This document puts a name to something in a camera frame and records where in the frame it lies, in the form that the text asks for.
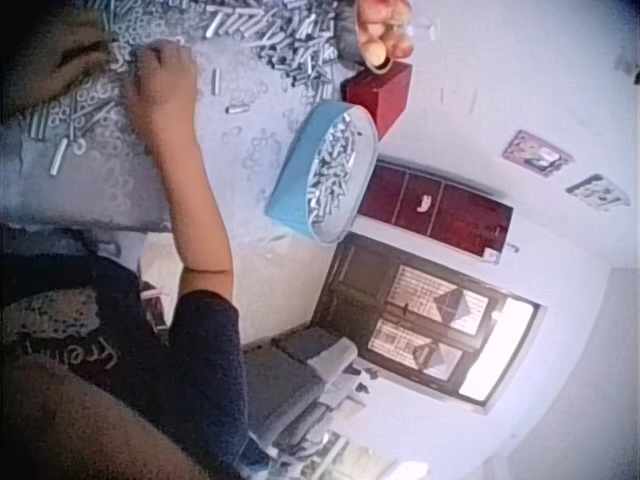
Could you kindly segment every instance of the person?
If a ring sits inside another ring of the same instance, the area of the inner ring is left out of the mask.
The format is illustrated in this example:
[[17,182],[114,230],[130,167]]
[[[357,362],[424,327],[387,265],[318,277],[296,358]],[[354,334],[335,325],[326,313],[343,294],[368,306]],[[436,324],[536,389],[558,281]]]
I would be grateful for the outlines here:
[[[41,62],[18,61],[3,86],[13,110],[108,59],[89,30],[97,19],[52,21]],[[169,343],[145,320],[136,273],[82,235],[67,239],[75,249],[5,243],[2,463],[23,478],[227,478],[248,439],[231,249],[194,127],[196,65],[188,47],[158,41],[138,52],[136,72],[128,111],[162,175],[184,264]]]

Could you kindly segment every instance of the door handle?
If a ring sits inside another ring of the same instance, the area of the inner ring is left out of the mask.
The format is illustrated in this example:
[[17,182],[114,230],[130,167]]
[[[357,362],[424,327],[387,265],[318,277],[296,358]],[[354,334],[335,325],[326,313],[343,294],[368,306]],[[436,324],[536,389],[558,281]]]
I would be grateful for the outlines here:
[[427,213],[429,211],[429,209],[431,208],[431,203],[432,202],[433,202],[433,198],[431,197],[431,195],[423,195],[422,196],[422,203],[416,209],[416,212],[418,212],[418,213]]

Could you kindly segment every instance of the cabinet door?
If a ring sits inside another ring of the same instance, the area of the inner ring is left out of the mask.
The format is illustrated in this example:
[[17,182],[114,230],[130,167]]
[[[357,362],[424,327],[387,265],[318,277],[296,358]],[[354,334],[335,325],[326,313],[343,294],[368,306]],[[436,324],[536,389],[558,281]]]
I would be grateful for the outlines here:
[[409,174],[394,225],[427,235],[442,187],[443,183],[439,180],[414,173]]
[[500,202],[445,185],[430,236],[480,257],[486,248],[502,252],[512,213]]
[[358,213],[391,223],[400,201],[407,173],[383,165],[376,166]]

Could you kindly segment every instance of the white wall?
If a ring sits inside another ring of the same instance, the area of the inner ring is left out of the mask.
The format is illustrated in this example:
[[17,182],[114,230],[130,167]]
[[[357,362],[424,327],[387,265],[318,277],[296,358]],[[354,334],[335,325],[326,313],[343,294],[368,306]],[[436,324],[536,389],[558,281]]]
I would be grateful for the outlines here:
[[612,271],[575,370],[508,457],[511,480],[637,478],[638,275]]
[[[407,111],[383,153],[480,182],[521,215],[612,265],[634,267],[638,17],[631,0],[414,0]],[[424,26],[439,20],[440,39]],[[544,179],[500,158],[515,132],[576,158]],[[601,173],[632,207],[596,212],[564,189]]]
[[521,247],[499,266],[367,218],[354,231],[439,262],[548,308],[535,340],[487,416],[385,379],[371,382],[368,407],[343,433],[400,460],[425,461],[434,480],[458,480],[499,447],[508,452],[531,430],[575,366],[600,309],[609,267],[523,218],[510,240]]

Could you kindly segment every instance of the pile of screws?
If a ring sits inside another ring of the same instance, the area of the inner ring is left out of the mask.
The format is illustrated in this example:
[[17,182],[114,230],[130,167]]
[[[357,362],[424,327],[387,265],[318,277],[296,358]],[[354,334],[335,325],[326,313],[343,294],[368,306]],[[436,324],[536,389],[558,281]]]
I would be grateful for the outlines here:
[[329,130],[314,161],[307,189],[309,223],[322,224],[337,213],[347,195],[351,170],[356,158],[356,129],[345,113]]
[[[229,35],[244,40],[246,47],[255,49],[258,58],[291,80],[292,87],[309,88],[315,103],[333,97],[331,66],[338,61],[334,39],[336,0],[237,2],[242,6],[230,6],[228,0],[215,3],[206,7],[213,18],[205,38]],[[219,94],[220,73],[213,75],[213,90]]]
[[[314,103],[334,96],[332,66],[338,62],[334,38],[337,0],[155,0],[149,3],[138,0],[75,0],[74,4],[98,11],[105,30],[114,33],[116,43],[118,35],[115,30],[124,25],[134,10],[142,12],[144,9],[149,13],[160,8],[165,14],[196,15],[202,18],[202,22],[198,22],[200,27],[196,28],[196,31],[201,28],[201,33],[196,32],[196,35],[200,34],[205,39],[232,36],[243,42],[269,67],[290,80],[292,87],[306,87]],[[115,68],[118,72],[127,69],[127,62]],[[223,93],[222,75],[219,68],[212,72],[212,95]],[[90,128],[103,120],[117,103],[110,99],[91,108],[79,108],[79,99],[72,95],[69,131],[60,139],[52,159],[50,173],[54,176],[67,146],[82,142]],[[231,104],[225,112],[246,113],[250,108],[247,104]],[[29,112],[28,134],[32,139],[46,140],[48,114],[48,104],[39,105]]]

